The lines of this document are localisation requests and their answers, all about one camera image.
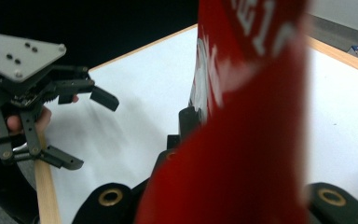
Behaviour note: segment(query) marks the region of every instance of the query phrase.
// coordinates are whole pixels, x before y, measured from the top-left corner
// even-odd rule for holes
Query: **black plastic part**
[[[168,134],[167,137],[167,149],[175,148],[180,144],[179,134]]]
[[[30,155],[37,157],[40,154],[42,147],[39,142],[36,127],[34,126],[34,114],[32,111],[21,111],[20,118]]]
[[[186,139],[196,128],[200,126],[200,114],[194,106],[189,106],[179,112],[179,134],[181,139]]]
[[[0,158],[4,164],[13,162],[11,139],[8,134],[6,122],[0,110]]]
[[[309,185],[308,191],[310,211],[323,224],[358,223],[358,201],[345,190],[316,183]]]
[[[74,100],[74,95],[70,94],[70,95],[61,95],[58,98],[58,104],[59,105],[64,105],[64,104],[71,104]]]
[[[113,111],[116,111],[119,105],[119,101],[116,96],[110,94],[107,91],[104,91],[99,87],[94,87],[90,99],[99,103],[100,105],[106,106],[108,109]]]
[[[68,170],[77,170],[83,166],[83,161],[65,153],[56,147],[48,146],[46,150],[42,150],[42,155],[39,158],[57,168],[64,167]]]
[[[73,224],[118,224],[129,207],[132,192],[127,186],[110,183],[98,187],[77,211]]]
[[[56,92],[62,95],[73,95],[78,93],[92,92],[95,82],[91,79],[70,79],[55,81]]]
[[[136,212],[138,210],[139,202],[144,195],[147,183],[149,179],[144,180],[142,183],[132,189],[132,199],[127,210],[124,212],[120,224],[132,224],[135,223]]]

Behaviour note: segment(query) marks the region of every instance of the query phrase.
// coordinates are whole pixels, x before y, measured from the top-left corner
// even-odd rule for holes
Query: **red banner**
[[[305,6],[200,0],[203,125],[151,177],[138,223],[305,223]]]

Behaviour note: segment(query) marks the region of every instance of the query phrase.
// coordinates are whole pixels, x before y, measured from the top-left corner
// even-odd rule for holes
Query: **metal grommet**
[[[318,195],[326,203],[330,203],[335,206],[342,207],[345,204],[347,204],[347,201],[344,199],[344,197],[342,197],[342,195],[340,195],[338,192],[332,189],[319,189]]]
[[[107,189],[99,197],[98,202],[102,206],[113,206],[123,199],[123,192],[120,189]]]

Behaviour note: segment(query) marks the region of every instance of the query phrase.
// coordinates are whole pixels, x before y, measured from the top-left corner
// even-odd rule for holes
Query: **white table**
[[[96,84],[120,100],[115,113],[88,95],[48,105],[48,144],[85,161],[77,171],[51,168],[62,223],[102,184],[133,188],[150,176],[189,99],[196,38],[193,27],[94,69]],[[307,183],[331,183],[358,198],[358,70],[310,49],[309,112]]]

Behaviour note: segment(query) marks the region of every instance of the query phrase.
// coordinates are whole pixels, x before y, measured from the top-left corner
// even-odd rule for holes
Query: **dark background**
[[[93,67],[197,23],[198,0],[0,0],[0,34],[63,43]]]

